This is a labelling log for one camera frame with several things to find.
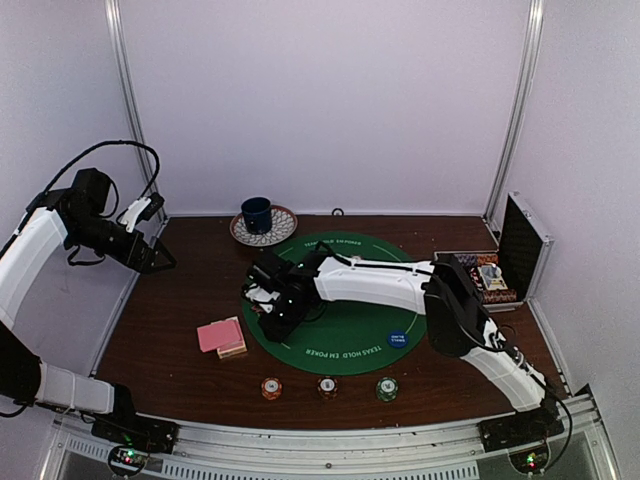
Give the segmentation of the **red poker chip stack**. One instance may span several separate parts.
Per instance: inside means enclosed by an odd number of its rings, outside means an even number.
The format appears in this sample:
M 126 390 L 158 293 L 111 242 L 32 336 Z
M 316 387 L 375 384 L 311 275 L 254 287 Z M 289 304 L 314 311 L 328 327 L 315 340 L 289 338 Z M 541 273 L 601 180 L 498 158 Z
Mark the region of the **red poker chip stack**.
M 278 378 L 265 378 L 261 384 L 262 396 L 267 400 L 278 399 L 283 391 L 283 385 Z

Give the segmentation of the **blue small blind button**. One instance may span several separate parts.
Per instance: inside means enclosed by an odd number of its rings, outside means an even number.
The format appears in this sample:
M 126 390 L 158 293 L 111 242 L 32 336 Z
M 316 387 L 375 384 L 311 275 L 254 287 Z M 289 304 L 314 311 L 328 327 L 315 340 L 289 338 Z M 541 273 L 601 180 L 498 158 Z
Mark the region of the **blue small blind button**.
M 387 343 L 394 349 L 403 349 L 409 344 L 409 335 L 404 331 L 392 331 L 387 336 Z

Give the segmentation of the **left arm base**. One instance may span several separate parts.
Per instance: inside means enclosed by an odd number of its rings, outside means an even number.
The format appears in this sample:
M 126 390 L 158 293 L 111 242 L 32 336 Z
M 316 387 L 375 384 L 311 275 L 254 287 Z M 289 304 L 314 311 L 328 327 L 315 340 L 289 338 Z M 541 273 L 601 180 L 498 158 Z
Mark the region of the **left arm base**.
M 133 425 L 122 426 L 105 417 L 89 420 L 94 437 L 113 443 L 106 463 L 117 476 L 131 478 L 140 474 L 153 454 L 171 454 L 179 426 L 175 422 L 136 417 Z

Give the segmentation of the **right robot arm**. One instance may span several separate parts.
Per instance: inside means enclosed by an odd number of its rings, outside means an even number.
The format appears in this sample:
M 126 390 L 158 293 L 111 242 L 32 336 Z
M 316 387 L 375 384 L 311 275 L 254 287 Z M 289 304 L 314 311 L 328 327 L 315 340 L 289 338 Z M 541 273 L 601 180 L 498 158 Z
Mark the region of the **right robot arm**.
M 519 440 L 535 440 L 560 418 L 562 402 L 547 378 L 500 331 L 451 254 L 435 261 L 375 261 L 341 255 L 319 241 L 297 262 L 262 254 L 247 279 L 241 295 L 258 307 L 258 324 L 272 342 L 286 340 L 322 303 L 399 308 L 425 316 L 436 352 L 471 364 L 506 396 Z

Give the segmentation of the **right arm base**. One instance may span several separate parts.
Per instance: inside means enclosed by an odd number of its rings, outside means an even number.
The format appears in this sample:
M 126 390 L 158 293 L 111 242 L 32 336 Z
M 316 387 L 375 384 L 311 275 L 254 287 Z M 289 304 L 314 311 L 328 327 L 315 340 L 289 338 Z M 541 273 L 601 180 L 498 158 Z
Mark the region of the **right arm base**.
M 517 413 L 478 424 L 486 453 L 506 450 L 511 466 L 520 474 L 541 474 L 551 463 L 548 440 L 564 432 L 563 422 L 543 414 Z

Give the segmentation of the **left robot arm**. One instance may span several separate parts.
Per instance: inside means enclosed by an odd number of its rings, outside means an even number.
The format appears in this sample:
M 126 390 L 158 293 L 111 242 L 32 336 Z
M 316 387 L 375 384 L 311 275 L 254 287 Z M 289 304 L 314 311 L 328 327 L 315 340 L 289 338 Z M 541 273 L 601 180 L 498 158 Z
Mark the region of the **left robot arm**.
M 105 173 L 82 169 L 66 189 L 39 194 L 21 226 L 1 251 L 1 393 L 21 409 L 39 404 L 91 414 L 123 444 L 144 433 L 130 390 L 49 365 L 18 339 L 13 328 L 31 285 L 49 257 L 64 247 L 110 257 L 140 274 L 172 269 L 174 257 L 160 241 L 148 244 L 136 226 L 164 204 L 157 193 L 142 194 L 116 221 L 103 212 L 114 183 Z

